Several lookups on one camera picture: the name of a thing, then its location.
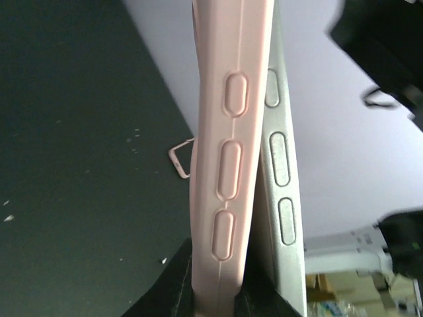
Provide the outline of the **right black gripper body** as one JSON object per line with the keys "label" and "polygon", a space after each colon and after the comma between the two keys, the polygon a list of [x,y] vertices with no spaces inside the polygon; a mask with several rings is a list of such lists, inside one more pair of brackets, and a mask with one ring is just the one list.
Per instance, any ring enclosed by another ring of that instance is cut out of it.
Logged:
{"label": "right black gripper body", "polygon": [[343,1],[328,32],[331,40],[375,83],[361,96],[365,106],[394,108],[371,99],[392,96],[422,127],[422,2]]}

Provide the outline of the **pink phone case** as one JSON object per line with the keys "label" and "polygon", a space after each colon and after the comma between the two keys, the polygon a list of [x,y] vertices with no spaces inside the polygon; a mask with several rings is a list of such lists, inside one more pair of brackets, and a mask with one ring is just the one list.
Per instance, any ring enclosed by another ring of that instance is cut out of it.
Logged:
{"label": "pink phone case", "polygon": [[192,7],[200,73],[190,179],[194,313],[232,316],[249,242],[274,4]]}

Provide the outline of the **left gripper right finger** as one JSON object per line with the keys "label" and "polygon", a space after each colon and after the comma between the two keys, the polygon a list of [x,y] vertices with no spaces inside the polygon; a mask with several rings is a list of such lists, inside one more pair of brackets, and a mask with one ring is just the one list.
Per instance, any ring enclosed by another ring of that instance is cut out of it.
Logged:
{"label": "left gripper right finger", "polygon": [[301,316],[277,292],[270,278],[256,260],[248,260],[241,292],[235,297],[236,317]]}

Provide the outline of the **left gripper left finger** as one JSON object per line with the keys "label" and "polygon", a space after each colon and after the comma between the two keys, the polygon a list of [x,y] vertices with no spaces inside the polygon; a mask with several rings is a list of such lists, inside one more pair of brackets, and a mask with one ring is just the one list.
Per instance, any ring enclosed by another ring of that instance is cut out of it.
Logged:
{"label": "left gripper left finger", "polygon": [[187,238],[153,286],[122,316],[193,316],[191,266],[192,241]]}

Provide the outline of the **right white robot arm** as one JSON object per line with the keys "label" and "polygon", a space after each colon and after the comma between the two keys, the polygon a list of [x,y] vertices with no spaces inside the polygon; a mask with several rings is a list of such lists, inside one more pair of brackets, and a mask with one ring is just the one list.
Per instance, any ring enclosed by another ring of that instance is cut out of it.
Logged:
{"label": "right white robot arm", "polygon": [[[422,126],[422,2],[345,1],[331,40],[375,83],[362,94],[392,96]],[[308,273],[391,272],[422,280],[422,208],[388,214],[378,223],[305,243]]]}

